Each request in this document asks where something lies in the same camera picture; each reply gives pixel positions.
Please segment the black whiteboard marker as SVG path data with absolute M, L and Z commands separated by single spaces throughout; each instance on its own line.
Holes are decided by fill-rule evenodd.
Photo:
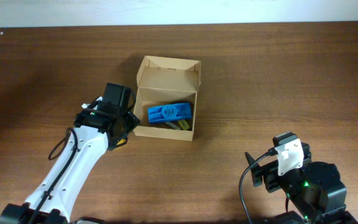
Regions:
M 166 122 L 165 124 L 169 125 L 171 128 L 176 129 L 176 130 L 181 130 L 181 128 L 171 122 Z

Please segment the yellow clear tape roll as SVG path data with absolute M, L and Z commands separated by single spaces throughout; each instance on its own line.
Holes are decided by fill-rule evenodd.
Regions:
M 121 139 L 117 144 L 116 147 L 121 147 L 123 145 L 127 144 L 127 138 Z

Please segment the blue plastic case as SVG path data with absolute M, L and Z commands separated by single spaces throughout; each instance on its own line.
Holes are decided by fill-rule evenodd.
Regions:
M 175 103 L 150 107 L 147 110 L 147 114 L 150 124 L 192 119 L 193 116 L 189 103 Z

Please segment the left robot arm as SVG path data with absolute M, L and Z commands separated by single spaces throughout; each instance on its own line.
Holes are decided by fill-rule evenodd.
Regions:
M 46 178 L 22 205 L 7 204 L 0 223 L 69 223 L 94 165 L 106 151 L 124 146 L 139 125 L 132 113 L 135 103 L 130 88 L 108 83 L 103 96 L 84 104 L 58 144 L 62 150 L 49 154 L 55 164 Z

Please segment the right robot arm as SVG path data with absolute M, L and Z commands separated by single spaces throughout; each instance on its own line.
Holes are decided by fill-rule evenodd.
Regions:
M 255 187 L 264 185 L 267 192 L 283 190 L 286 203 L 295 206 L 265 223 L 346 224 L 356 219 L 346 209 L 347 187 L 335 164 L 312 161 L 310 145 L 293 132 L 272 139 L 273 147 L 257 159 L 245 153 Z

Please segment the brown cardboard box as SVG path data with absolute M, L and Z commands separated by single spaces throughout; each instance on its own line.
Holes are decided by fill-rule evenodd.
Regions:
M 201 62 L 181 58 L 145 56 L 137 72 L 134 114 L 140 119 L 136 136 L 192 141 L 196 105 L 201 84 Z M 147 110 L 153 106 L 189 103 L 189 130 L 177 130 L 165 123 L 151 124 Z

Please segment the yellow highlighter pen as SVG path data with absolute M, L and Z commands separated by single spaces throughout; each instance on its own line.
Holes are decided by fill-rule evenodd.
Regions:
M 185 131 L 190 130 L 190 126 L 186 120 L 184 120 L 184 119 L 178 120 L 178 124 L 182 128 L 182 130 L 185 130 Z

